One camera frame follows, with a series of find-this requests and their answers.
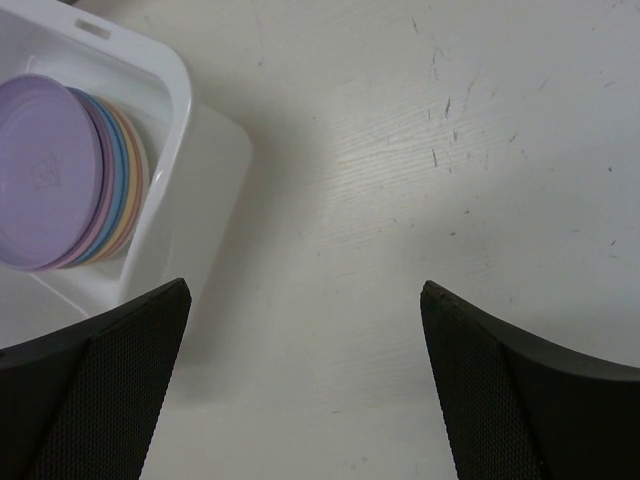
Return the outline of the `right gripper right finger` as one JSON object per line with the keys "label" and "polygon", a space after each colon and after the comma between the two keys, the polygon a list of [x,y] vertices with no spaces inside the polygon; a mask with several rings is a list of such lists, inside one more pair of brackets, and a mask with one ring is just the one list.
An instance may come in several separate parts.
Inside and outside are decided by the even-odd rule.
{"label": "right gripper right finger", "polygon": [[458,478],[638,478],[638,368],[552,343],[433,281],[420,311]]}

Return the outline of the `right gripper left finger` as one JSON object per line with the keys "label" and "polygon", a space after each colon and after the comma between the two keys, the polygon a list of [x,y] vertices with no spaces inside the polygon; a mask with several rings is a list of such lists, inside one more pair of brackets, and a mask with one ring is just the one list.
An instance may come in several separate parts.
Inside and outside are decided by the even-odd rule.
{"label": "right gripper left finger", "polygon": [[139,478],[191,303],[178,278],[2,349],[2,478]]}

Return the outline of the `purple plate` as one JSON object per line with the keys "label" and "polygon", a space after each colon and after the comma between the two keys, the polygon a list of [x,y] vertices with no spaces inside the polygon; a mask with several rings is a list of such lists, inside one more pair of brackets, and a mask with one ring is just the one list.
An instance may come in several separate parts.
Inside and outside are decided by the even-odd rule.
{"label": "purple plate", "polygon": [[100,195],[96,206],[93,209],[93,215],[89,225],[85,229],[81,238],[62,257],[50,265],[50,267],[54,269],[64,268],[78,262],[85,252],[92,247],[100,234],[102,225],[109,210],[109,202],[113,195],[113,186],[111,185],[114,173],[114,167],[112,166],[113,148],[111,144],[111,134],[109,133],[106,119],[101,109],[98,107],[97,102],[88,94],[77,88],[71,88],[71,93],[80,101],[82,106],[88,112],[97,133],[100,145],[99,166],[101,167],[102,177]]}
{"label": "purple plate", "polygon": [[1,85],[1,262],[33,271],[82,236],[100,195],[99,140],[69,89],[41,75]]}

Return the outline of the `cream plate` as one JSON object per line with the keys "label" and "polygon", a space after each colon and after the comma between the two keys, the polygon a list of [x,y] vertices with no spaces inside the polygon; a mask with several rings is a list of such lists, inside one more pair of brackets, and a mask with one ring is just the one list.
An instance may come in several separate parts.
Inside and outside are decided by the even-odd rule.
{"label": "cream plate", "polygon": [[106,252],[105,258],[115,256],[133,237],[135,227],[137,226],[141,210],[144,206],[144,202],[146,200],[146,196],[148,194],[150,186],[149,161],[144,142],[140,138],[136,127],[129,119],[129,117],[118,107],[113,107],[113,109],[115,110],[119,119],[125,122],[126,128],[129,132],[129,136],[133,138],[133,148],[137,151],[137,163],[139,164],[138,171],[141,185],[136,188],[136,199],[133,207],[133,212],[127,214],[127,223],[125,224],[124,231],[117,237],[117,241],[115,242],[115,244]]}

